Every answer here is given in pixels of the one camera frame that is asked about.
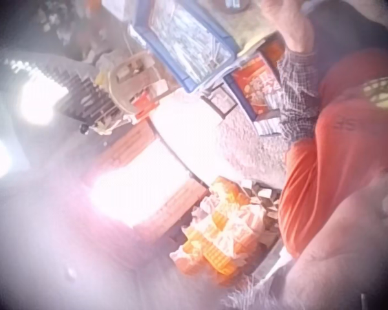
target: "checkered shirt sleeve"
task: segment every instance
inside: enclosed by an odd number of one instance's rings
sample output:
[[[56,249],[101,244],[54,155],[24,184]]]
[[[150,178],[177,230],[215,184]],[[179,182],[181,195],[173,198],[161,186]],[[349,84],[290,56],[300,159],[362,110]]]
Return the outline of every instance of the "checkered shirt sleeve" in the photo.
[[[286,50],[278,68],[284,92],[280,106],[281,132],[291,147],[301,139],[314,137],[320,110],[315,53]]]

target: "plastic bag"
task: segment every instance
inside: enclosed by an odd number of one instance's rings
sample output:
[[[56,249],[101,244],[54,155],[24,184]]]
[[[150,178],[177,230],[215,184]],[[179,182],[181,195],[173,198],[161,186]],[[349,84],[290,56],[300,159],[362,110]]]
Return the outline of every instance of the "plastic bag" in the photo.
[[[227,257],[236,257],[234,251],[234,235],[232,231],[219,232],[213,239],[213,245]]]
[[[200,244],[193,242],[192,246],[193,250],[191,253],[186,253],[183,250],[183,246],[180,246],[178,250],[169,255],[177,268],[184,274],[195,274],[204,267],[204,258]]]
[[[220,204],[220,199],[216,195],[205,197],[201,203],[200,208],[207,214],[211,214]]]
[[[240,194],[240,187],[226,178],[219,176],[210,186],[210,192],[215,194],[220,200],[234,202]]]
[[[261,205],[243,205],[233,216],[240,218],[257,235],[264,231],[266,210]]]
[[[247,245],[250,243],[251,239],[257,239],[257,236],[251,228],[236,216],[233,216],[228,220],[225,230],[230,231],[233,234],[234,240],[242,245]]]

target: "blue plastic crate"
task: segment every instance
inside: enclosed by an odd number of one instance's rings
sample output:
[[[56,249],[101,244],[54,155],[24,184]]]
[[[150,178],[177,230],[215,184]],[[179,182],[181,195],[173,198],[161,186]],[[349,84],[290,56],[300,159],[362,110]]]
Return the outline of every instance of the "blue plastic crate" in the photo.
[[[173,58],[171,53],[162,44],[161,40],[149,27],[151,11],[154,7],[155,0],[139,0],[136,7],[136,17],[134,18],[134,29],[144,39],[154,55],[168,67],[175,79],[185,88],[187,92],[193,92],[201,84],[216,76],[219,72],[231,65],[240,51],[235,40],[219,25],[200,5],[194,0],[175,0],[189,14],[191,14],[230,55],[228,59],[220,64],[211,74],[207,74],[202,81],[195,81],[184,67]]]

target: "person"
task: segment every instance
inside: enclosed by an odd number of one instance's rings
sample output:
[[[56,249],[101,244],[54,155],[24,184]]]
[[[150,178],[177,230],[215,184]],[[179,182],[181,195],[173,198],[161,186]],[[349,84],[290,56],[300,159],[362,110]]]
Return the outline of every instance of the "person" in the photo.
[[[388,309],[388,31],[342,1],[303,2],[262,3],[286,45],[279,227],[294,259],[240,308]]]

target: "brick wall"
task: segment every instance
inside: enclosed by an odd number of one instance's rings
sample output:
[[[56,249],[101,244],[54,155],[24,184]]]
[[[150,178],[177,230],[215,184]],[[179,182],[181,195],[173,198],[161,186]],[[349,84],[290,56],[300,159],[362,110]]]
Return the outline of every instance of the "brick wall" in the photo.
[[[157,138],[157,133],[147,121],[135,125],[96,160],[93,168],[85,175],[85,182],[91,185],[99,175],[131,163]],[[88,239],[99,240],[96,243],[101,250],[107,251],[127,267],[135,268],[153,257],[156,243],[207,191],[197,180],[189,178],[154,216],[134,229],[94,210],[82,210],[83,214],[79,215],[82,219],[78,221],[83,225],[81,230],[87,231]]]

